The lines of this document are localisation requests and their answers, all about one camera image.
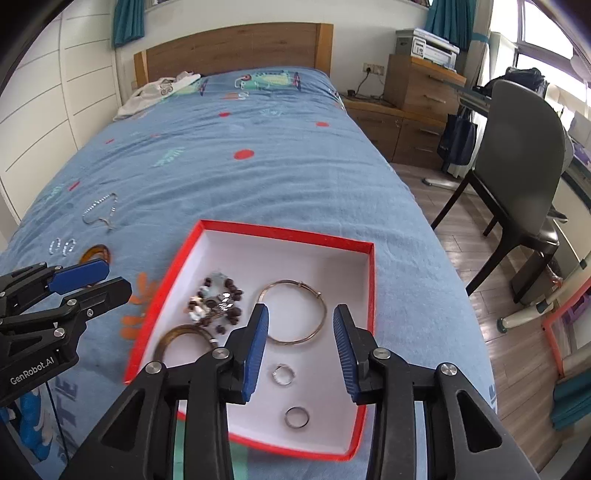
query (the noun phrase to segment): wooden drawer unit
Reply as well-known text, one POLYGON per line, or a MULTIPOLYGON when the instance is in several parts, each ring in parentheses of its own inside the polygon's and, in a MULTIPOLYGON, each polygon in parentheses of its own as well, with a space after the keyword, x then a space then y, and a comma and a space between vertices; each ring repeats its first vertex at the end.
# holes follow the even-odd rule
POLYGON ((443 81, 464 86, 466 79, 428 60, 390 55, 384 99, 396 107, 442 122, 457 113, 457 92, 443 81))
POLYGON ((403 120, 392 163, 440 169, 443 160, 437 155, 437 146, 444 128, 415 120, 403 120))
POLYGON ((392 161, 402 127, 402 118, 355 108, 349 108, 347 113, 384 158, 392 161))

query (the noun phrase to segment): white wardrobe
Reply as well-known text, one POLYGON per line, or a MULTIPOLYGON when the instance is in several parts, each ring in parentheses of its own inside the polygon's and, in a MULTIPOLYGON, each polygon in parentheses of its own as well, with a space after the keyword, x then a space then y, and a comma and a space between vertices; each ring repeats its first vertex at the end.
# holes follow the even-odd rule
POLYGON ((0 192, 18 223, 41 189, 121 105, 112 0, 74 0, 0 96, 0 192))

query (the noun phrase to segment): blue gripper pad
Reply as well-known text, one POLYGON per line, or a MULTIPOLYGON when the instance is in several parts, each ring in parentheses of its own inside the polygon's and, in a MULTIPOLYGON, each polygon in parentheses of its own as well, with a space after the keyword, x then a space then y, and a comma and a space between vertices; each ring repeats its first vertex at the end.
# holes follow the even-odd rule
POLYGON ((359 377, 357 374, 357 360, 353 354, 353 346, 349 334, 345 328, 340 310, 335 308, 333 313, 333 329, 335 330, 336 347, 339 350, 340 367, 343 371, 343 379, 351 400, 355 402, 359 397, 359 377))
POLYGON ((261 309, 251 348, 244 364, 244 383, 242 399, 248 402, 256 388, 259 371, 261 370, 262 354, 265 351, 267 333, 269 331, 269 310, 266 305, 261 309))
POLYGON ((48 283, 49 290, 59 295, 100 282, 109 275, 109 264, 102 259, 91 260, 56 271, 48 283))

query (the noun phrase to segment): wooden headboard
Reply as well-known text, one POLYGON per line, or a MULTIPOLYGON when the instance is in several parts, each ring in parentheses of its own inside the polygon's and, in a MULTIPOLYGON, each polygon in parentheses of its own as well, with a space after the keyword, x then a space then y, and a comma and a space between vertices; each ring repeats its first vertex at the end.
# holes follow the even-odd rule
POLYGON ((281 65, 330 74, 333 26, 324 23, 258 23, 199 32, 134 55, 138 87, 183 70, 211 75, 281 65))

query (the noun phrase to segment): blue bedspread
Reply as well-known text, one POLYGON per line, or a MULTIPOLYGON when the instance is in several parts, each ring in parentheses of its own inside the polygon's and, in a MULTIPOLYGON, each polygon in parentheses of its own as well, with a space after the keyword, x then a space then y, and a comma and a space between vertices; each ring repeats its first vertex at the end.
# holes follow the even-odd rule
MULTIPOLYGON (((111 203, 101 207, 106 213, 111 203)), ((454 362, 494 403, 491 365, 460 278, 409 189, 348 117, 328 78, 293 67, 232 72, 200 79, 105 128, 41 192, 0 258, 2 272, 40 261, 67 266, 105 244, 110 278, 133 285, 135 303, 88 322, 80 362, 51 383, 70 453, 122 391, 152 282, 201 218, 374 242, 378 343, 415 364, 454 362), (110 192, 119 199, 115 229, 85 225, 84 210, 110 192), (56 237, 75 238, 74 252, 50 256, 56 237)), ((50 298, 44 306, 58 303, 50 298)), ((364 478, 371 425, 350 462, 233 447, 236 477, 364 478)), ((417 478, 424 479, 423 426, 418 438, 417 478)), ((63 460, 54 441, 36 468, 53 480, 63 460)))

